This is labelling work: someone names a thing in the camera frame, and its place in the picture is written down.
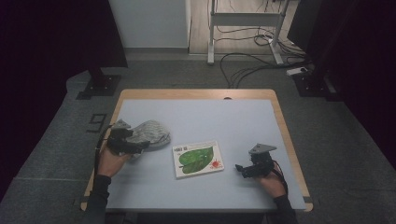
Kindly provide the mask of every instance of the floor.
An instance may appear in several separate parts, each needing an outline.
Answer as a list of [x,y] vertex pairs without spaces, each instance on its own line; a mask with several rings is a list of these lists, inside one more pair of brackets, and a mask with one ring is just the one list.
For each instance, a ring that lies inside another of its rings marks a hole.
[[[219,58],[212,66],[200,55],[130,53],[127,58],[128,68],[103,69],[121,75],[113,96],[77,100],[89,74],[68,80],[63,105],[0,204],[0,223],[79,223],[99,138],[87,130],[98,128],[90,124],[94,115],[109,123],[122,90],[227,88]],[[230,76],[258,64],[232,57],[222,66]],[[396,172],[344,103],[300,97],[285,69],[258,71],[239,88],[276,92],[314,204],[313,211],[297,214],[300,223],[396,223]],[[166,222],[158,214],[140,217]]]

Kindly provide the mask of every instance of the person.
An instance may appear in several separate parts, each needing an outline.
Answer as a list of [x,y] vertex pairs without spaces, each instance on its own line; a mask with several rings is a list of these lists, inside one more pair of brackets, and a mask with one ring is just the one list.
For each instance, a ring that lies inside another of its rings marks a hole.
[[107,198],[109,196],[108,186],[113,177],[131,158],[131,154],[123,156],[114,155],[108,147],[100,153],[97,174],[93,180],[93,187],[87,202],[82,224],[105,224]]
[[[111,177],[122,168],[123,164],[131,156],[131,154],[125,154],[123,156],[114,155],[107,147],[104,147],[101,151],[97,175],[93,180],[93,188],[88,199],[82,224],[105,223],[107,198],[109,196],[107,190],[111,184]],[[295,212],[291,208],[288,194],[279,177],[274,173],[270,173],[266,177],[260,176],[255,179],[274,199],[277,206],[276,222],[280,224],[298,223]]]
[[[275,169],[279,172],[277,163],[275,164]],[[255,179],[274,199],[277,207],[275,222],[280,224],[298,224],[295,211],[291,208],[288,194],[279,177],[274,172],[271,172],[266,177],[260,176]]]

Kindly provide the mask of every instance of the black cable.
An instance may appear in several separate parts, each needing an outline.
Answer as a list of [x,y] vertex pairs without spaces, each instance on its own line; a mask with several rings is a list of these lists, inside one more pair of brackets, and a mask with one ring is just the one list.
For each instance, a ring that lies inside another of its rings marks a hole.
[[305,54],[302,54],[300,52],[291,51],[292,48],[286,46],[285,44],[283,44],[281,42],[278,42],[278,45],[279,45],[280,49],[286,54],[289,54],[292,56],[298,56],[298,57],[305,57]]
[[302,49],[295,49],[295,48],[292,48],[292,47],[287,47],[288,49],[293,49],[293,50],[297,50],[297,51],[302,51],[302,52],[304,52]]
[[279,1],[279,8],[277,9],[277,12],[280,12],[280,6],[282,6],[282,1]]
[[268,1],[269,1],[269,0],[267,0],[267,4],[265,5],[265,10],[264,10],[264,12],[267,11],[267,8],[268,8]]
[[102,133],[99,135],[99,140],[96,144],[95,148],[95,161],[94,161],[94,166],[93,166],[93,176],[96,176],[98,174],[98,168],[99,168],[99,159],[100,159],[100,149],[102,148],[103,141],[105,141],[105,134],[109,128],[111,128],[112,125],[108,125],[107,128],[105,128]]
[[222,31],[218,27],[219,32],[224,33],[224,34],[238,32],[238,31],[245,31],[245,30],[256,30],[256,29],[262,29],[262,28],[259,26],[259,28],[257,28],[257,27],[249,27],[249,28],[243,28],[243,29],[237,29],[237,30],[231,30],[231,31]]
[[[256,67],[253,67],[253,68],[240,69],[239,71],[233,73],[231,75],[230,79],[228,79],[227,75],[226,75],[226,73],[224,71],[224,68],[223,68],[223,62],[224,62],[224,60],[227,57],[232,56],[232,55],[248,56],[250,58],[255,59],[256,61],[259,61],[260,63],[264,63],[264,65],[256,66]],[[253,73],[257,72],[257,71],[260,71],[262,69],[284,69],[284,68],[290,68],[290,67],[293,67],[293,66],[301,66],[301,65],[305,65],[305,64],[309,64],[309,63],[311,63],[311,61],[307,57],[305,57],[302,62],[278,65],[278,64],[268,63],[268,62],[266,62],[266,61],[264,61],[264,60],[262,60],[262,59],[260,59],[258,57],[255,57],[253,55],[246,54],[246,53],[229,53],[229,54],[224,55],[221,58],[221,60],[219,62],[219,66],[220,66],[221,73],[223,74],[224,78],[227,81],[227,88],[228,89],[230,89],[230,88],[238,89],[239,88],[239,84],[241,83],[241,81],[244,78],[246,78],[249,75],[251,75],[251,74],[253,74]]]
[[220,38],[220,39],[216,39],[216,38],[213,38],[213,40],[216,40],[216,41],[220,41],[220,40],[247,40],[247,39],[253,39],[253,38],[255,38],[256,36],[249,36],[249,37],[243,37],[243,38],[229,38],[229,37],[223,37],[223,38]]
[[[266,39],[265,37],[268,37],[268,36],[267,35],[255,35],[254,36],[254,43],[257,46],[260,46],[260,47],[269,45],[269,40]],[[259,39],[262,39],[262,40],[266,41],[267,43],[266,44],[261,44],[261,43],[258,42]]]
[[230,7],[233,9],[233,12],[235,12],[235,9],[233,8],[233,6],[231,5],[231,0],[228,0],[230,2]]
[[264,1],[265,1],[265,0],[262,0],[262,4],[256,9],[256,12],[258,12],[259,9],[260,9],[262,6],[264,6]]
[[273,169],[273,173],[277,175],[277,177],[279,177],[280,182],[282,183],[283,187],[285,188],[286,194],[289,194],[289,186],[288,183],[286,182],[285,176],[283,175],[283,171],[282,168],[280,167],[279,163],[277,163],[277,161],[273,161],[274,163],[276,163],[277,167],[279,168],[279,172],[276,169]]
[[272,7],[272,5],[274,4],[274,0],[273,1],[271,1],[271,5],[270,5],[270,7],[271,7],[271,9],[272,9],[272,11],[274,12],[274,8]]

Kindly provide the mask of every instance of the wire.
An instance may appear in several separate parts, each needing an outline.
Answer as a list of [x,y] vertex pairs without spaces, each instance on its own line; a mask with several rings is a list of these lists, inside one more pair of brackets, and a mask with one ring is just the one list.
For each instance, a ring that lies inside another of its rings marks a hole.
[[274,3],[275,1],[271,1],[271,5],[270,5],[270,7],[271,7],[271,9],[272,9],[272,11],[274,12],[274,8],[272,7],[272,4]]
[[268,1],[269,1],[269,0],[267,0],[267,4],[265,5],[265,10],[264,10],[264,12],[267,11],[267,8],[268,8]]
[[277,12],[280,12],[280,7],[282,6],[282,1],[279,1],[279,8],[277,9]]
[[282,171],[282,168],[280,168],[279,163],[277,163],[277,161],[273,161],[273,162],[276,163],[277,168],[279,168],[280,173],[283,175],[283,171]]
[[99,135],[99,140],[98,140],[98,142],[96,144],[96,148],[95,148],[95,158],[94,158],[94,165],[93,165],[94,175],[97,175],[97,173],[98,173],[100,150],[102,149],[103,142],[107,140],[107,139],[105,139],[106,132],[111,127],[112,127],[112,125],[108,125],[107,128],[102,130],[102,133]]
[[289,54],[289,55],[292,55],[292,56],[298,56],[298,57],[305,57],[305,54],[304,54],[303,51],[294,52],[294,51],[292,51],[293,48],[290,48],[290,47],[286,46],[282,42],[278,42],[278,45],[279,45],[280,49],[286,54]]
[[213,40],[215,40],[215,41],[220,41],[220,40],[246,40],[246,39],[253,39],[255,37],[256,37],[255,35],[254,36],[249,36],[249,37],[242,37],[242,38],[223,37],[223,38],[220,38],[220,39],[213,38]]
[[[232,56],[232,55],[247,56],[247,57],[250,57],[260,63],[263,63],[263,65],[259,65],[259,66],[251,67],[251,68],[240,69],[237,72],[233,73],[230,76],[230,78],[227,78],[227,75],[224,71],[223,63],[227,57]],[[224,55],[221,58],[221,60],[219,62],[219,67],[220,67],[221,73],[223,74],[225,80],[227,81],[227,88],[228,89],[233,89],[233,88],[238,89],[241,81],[244,78],[250,76],[251,74],[254,74],[257,71],[260,71],[263,69],[284,69],[284,68],[290,68],[293,66],[301,66],[301,65],[305,65],[305,64],[309,64],[309,63],[311,63],[311,61],[306,56],[304,57],[304,60],[301,62],[278,65],[278,64],[268,63],[256,56],[246,54],[246,53],[229,53],[229,54]]]
[[[257,46],[266,46],[266,45],[269,45],[269,44],[270,44],[270,43],[269,43],[270,37],[271,37],[271,36],[268,36],[268,35],[256,35],[255,38],[254,38],[254,43],[256,43]],[[262,39],[262,40],[266,41],[266,44],[261,44],[261,43],[259,43],[259,41],[258,41],[259,39]]]
[[233,32],[238,32],[238,31],[246,31],[246,30],[256,30],[257,27],[249,27],[249,28],[243,28],[243,29],[237,29],[237,30],[231,30],[231,31],[221,31],[218,27],[219,32],[228,34],[228,33],[233,33]]
[[292,49],[292,50],[297,50],[297,51],[301,51],[301,52],[304,52],[302,49],[294,49],[294,48],[292,48],[292,47],[287,47],[288,49]]
[[230,2],[230,7],[233,9],[233,12],[235,12],[235,9],[233,8],[233,5],[231,5],[231,0],[228,0]]
[[256,12],[258,12],[259,9],[264,5],[264,1],[265,1],[265,0],[262,0],[262,4],[256,9]]

